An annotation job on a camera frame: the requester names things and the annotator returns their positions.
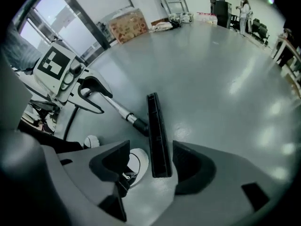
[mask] gray floor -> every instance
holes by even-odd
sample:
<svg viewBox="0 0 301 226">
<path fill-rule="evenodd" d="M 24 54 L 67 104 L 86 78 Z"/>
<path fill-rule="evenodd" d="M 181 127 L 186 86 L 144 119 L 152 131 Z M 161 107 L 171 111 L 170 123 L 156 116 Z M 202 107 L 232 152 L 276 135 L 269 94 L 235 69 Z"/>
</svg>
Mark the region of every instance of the gray floor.
<svg viewBox="0 0 301 226">
<path fill-rule="evenodd" d="M 236 32 L 194 22 L 173 31 L 141 35 L 115 45 L 92 65 L 114 98 L 147 120 L 146 95 L 157 92 L 168 141 L 203 145 L 247 158 L 279 182 L 293 176 L 300 113 L 280 69 L 260 48 Z M 105 111 L 79 110 L 68 140 L 87 135 L 103 143 L 129 139 L 149 153 L 141 136 L 100 95 Z M 72 105 L 62 110 L 56 135 L 63 136 Z M 150 225 L 172 202 L 177 178 L 155 180 L 151 169 L 123 200 L 128 223 Z"/>
</svg>

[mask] cardboard box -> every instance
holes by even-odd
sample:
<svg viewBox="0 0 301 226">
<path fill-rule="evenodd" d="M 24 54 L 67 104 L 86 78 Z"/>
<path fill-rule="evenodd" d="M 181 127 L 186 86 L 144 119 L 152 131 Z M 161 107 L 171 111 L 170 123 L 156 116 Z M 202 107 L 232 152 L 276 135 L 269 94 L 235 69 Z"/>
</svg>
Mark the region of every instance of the cardboard box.
<svg viewBox="0 0 301 226">
<path fill-rule="evenodd" d="M 121 44 L 148 30 L 144 16 L 139 9 L 112 19 L 109 22 L 109 28 L 111 33 Z"/>
</svg>

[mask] white pants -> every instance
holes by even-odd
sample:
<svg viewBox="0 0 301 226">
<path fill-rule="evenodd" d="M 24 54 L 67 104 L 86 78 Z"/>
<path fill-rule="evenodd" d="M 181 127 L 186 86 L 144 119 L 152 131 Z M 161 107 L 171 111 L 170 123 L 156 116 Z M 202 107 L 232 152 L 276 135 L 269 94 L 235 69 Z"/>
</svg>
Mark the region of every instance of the white pants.
<svg viewBox="0 0 301 226">
<path fill-rule="evenodd" d="M 240 27 L 240 34 L 244 35 L 246 32 L 246 17 L 241 17 L 239 19 L 239 27 Z"/>
</svg>

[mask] woman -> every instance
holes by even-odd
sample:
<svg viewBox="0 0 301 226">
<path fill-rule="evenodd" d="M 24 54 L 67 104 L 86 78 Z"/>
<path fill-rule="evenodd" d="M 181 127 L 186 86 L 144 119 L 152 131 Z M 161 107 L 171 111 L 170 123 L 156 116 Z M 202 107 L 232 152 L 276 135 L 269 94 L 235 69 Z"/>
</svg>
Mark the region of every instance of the woman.
<svg viewBox="0 0 301 226">
<path fill-rule="evenodd" d="M 248 15 L 251 12 L 251 7 L 249 5 L 248 0 L 241 0 L 241 1 L 242 1 L 242 5 L 237 6 L 236 9 L 240 9 L 240 16 L 239 16 L 240 34 L 245 35 L 246 21 L 248 20 Z"/>
</svg>

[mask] white sneaker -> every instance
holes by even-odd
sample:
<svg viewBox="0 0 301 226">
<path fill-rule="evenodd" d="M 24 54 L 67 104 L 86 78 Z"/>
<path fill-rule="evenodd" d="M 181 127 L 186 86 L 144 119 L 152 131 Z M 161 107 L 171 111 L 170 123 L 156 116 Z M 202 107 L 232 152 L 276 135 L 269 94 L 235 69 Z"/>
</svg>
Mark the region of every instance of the white sneaker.
<svg viewBox="0 0 301 226">
<path fill-rule="evenodd" d="M 130 186 L 137 184 L 149 166 L 149 158 L 147 153 L 141 148 L 135 148 L 130 151 L 130 160 L 128 161 L 127 168 L 123 176 L 127 179 Z"/>
<path fill-rule="evenodd" d="M 98 146 L 100 146 L 98 138 L 96 136 L 90 135 L 90 136 L 87 136 L 87 138 L 85 139 L 83 147 L 85 149 L 85 147 L 86 148 L 95 148 Z"/>
</svg>

